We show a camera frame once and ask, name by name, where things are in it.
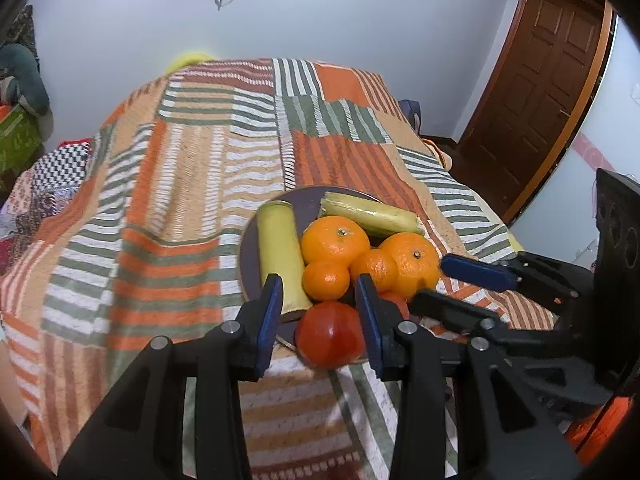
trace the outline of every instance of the door panel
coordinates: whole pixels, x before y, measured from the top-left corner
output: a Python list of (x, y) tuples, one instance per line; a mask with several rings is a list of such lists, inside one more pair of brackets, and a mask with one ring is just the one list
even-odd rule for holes
[(498, 215), (564, 128), (590, 70), (602, 16), (582, 0), (527, 0), (493, 91), (460, 145), (465, 184)]

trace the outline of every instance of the plate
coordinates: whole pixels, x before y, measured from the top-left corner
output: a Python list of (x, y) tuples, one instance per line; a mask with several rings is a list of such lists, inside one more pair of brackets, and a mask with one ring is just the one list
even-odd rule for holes
[[(300, 239), (309, 224), (318, 218), (320, 200), (327, 191), (380, 202), (380, 200), (371, 195), (338, 186), (308, 186), (286, 191), (274, 197), (272, 200), (284, 200), (293, 206), (293, 211), (296, 216), (298, 239)], [(244, 300), (256, 300), (260, 297), (262, 283), (260, 282), (260, 263), (258, 258), (258, 225), (255, 215), (249, 220), (244, 234), (242, 234), (242, 239), (240, 240), (240, 256), (238, 259), (240, 265), (240, 289), (244, 295)], [(347, 295), (349, 294), (353, 297), (351, 290), (347, 292)], [(278, 341), (292, 350), (296, 349), (294, 332), (297, 325), (298, 321), (292, 320), (281, 322), (278, 327)]]

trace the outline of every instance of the blanket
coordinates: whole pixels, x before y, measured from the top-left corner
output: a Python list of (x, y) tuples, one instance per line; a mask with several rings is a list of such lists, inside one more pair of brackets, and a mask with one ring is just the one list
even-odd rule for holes
[[(45, 218), (1, 282), (12, 364), (34, 446), (56, 469), (108, 388), (155, 335), (203, 336), (233, 319), (242, 230), (285, 190), (319, 184), (416, 212), (440, 255), (513, 256), (506, 227), (484, 216), (416, 136), (382, 78), (320, 62), (203, 62), (135, 91), (92, 141), (69, 206)], [(520, 328), (550, 314), (518, 294), (443, 277), (438, 290)], [(433, 320), (436, 335), (455, 338)], [(193, 474), (193, 394), (184, 470)], [(368, 364), (324, 372), (276, 345), (258, 383), (241, 385), (255, 480), (385, 480), (400, 389)], [(447, 474), (456, 468), (447, 415)]]

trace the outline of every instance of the screw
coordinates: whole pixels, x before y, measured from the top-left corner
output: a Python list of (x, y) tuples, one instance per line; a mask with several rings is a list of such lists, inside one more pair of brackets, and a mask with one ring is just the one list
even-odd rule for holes
[(489, 342), (484, 337), (475, 337), (471, 340), (471, 346), (476, 350), (484, 352), (489, 348)]
[(222, 332), (233, 334), (238, 330), (240, 330), (240, 323), (238, 323), (235, 319), (232, 319), (231, 321), (225, 321), (222, 324)]
[(151, 348), (153, 348), (154, 350), (161, 350), (168, 344), (169, 340), (163, 335), (156, 336), (151, 340)]
[(398, 323), (398, 330), (403, 334), (414, 334), (418, 331), (418, 327), (413, 321), (401, 321)]
[(481, 322), (480, 326), (485, 330), (491, 330), (495, 326), (495, 321), (490, 317), (485, 317)]

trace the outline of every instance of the tomato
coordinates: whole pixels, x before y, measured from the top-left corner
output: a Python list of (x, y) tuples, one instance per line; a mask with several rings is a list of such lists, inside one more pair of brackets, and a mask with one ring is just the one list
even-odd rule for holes
[(380, 298), (383, 300), (393, 301), (397, 306), (400, 314), (404, 319), (409, 319), (409, 307), (406, 304), (406, 298), (400, 296), (400, 294), (396, 292), (383, 292), (380, 294)]
[(355, 361), (365, 348), (357, 311), (339, 301), (315, 304), (298, 322), (296, 346), (313, 367), (332, 370)]

